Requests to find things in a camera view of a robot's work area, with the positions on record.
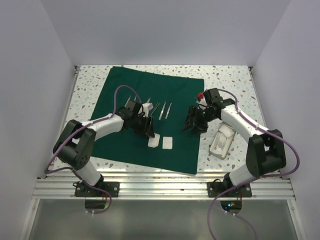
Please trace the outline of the white paper packet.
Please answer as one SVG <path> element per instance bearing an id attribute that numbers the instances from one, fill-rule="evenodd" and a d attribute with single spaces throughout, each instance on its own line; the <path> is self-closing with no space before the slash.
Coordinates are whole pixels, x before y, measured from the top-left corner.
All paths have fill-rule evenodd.
<path id="1" fill-rule="evenodd" d="M 217 133 L 209 150 L 212 154 L 224 158 L 231 146 L 231 142 L 231 137 L 226 138 L 222 133 Z"/>

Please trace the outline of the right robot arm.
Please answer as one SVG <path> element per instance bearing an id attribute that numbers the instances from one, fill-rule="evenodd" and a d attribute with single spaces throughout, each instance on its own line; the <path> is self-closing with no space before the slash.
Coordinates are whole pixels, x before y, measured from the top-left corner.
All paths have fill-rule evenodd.
<path id="1" fill-rule="evenodd" d="M 204 134 L 208 123 L 219 119 L 235 129 L 246 141 L 245 163 L 224 175 L 223 180 L 207 183 L 210 198 L 251 197 L 250 183 L 266 174 L 284 168 L 287 164 L 282 133 L 270 130 L 245 114 L 238 106 L 236 96 L 223 99 L 220 89 L 211 88 L 196 97 L 196 106 L 190 106 L 183 130 Z"/>

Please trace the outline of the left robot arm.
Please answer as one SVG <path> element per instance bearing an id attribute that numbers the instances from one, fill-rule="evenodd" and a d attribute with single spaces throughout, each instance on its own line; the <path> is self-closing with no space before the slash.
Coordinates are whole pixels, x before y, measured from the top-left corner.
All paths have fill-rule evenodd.
<path id="1" fill-rule="evenodd" d="M 102 176 L 90 161 L 95 141 L 125 129 L 154 138 L 153 117 L 149 115 L 153 107 L 151 102 L 128 100 L 125 106 L 104 117 L 88 122 L 70 120 L 53 147 L 53 154 L 87 183 L 87 192 L 99 196 L 104 190 Z"/>

